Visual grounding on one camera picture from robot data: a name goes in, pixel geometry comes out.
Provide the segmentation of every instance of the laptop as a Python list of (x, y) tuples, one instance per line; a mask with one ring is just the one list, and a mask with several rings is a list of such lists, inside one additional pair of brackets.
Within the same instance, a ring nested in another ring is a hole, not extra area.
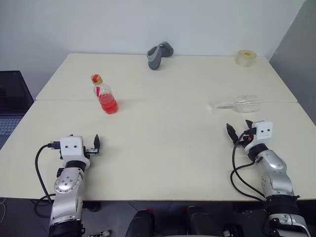
[(33, 103), (20, 71), (0, 71), (0, 149)]

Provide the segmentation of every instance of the bottle cap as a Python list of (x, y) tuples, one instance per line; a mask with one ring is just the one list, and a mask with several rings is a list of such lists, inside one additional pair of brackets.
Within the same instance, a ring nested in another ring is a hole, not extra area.
[(92, 75), (91, 80), (92, 80), (92, 83), (95, 85), (101, 84), (103, 82), (102, 78), (99, 74)]

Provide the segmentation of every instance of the clear plastic scoop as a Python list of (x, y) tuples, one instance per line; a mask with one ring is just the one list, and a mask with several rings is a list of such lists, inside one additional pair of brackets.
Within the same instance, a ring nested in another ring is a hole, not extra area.
[(256, 95), (240, 95), (231, 102), (214, 103), (214, 109), (234, 109), (239, 113), (250, 113), (260, 109), (260, 100)]

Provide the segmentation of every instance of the laptop keyboard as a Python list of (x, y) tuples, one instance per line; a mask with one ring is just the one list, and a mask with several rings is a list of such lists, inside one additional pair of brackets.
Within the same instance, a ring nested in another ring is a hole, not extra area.
[(0, 118), (0, 135), (11, 135), (20, 118)]

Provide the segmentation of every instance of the tape roll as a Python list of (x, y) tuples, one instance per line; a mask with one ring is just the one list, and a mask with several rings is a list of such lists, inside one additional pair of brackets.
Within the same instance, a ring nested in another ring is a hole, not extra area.
[(257, 54), (255, 52), (250, 50), (241, 50), (238, 52), (235, 62), (243, 67), (250, 67), (254, 64), (256, 57)]

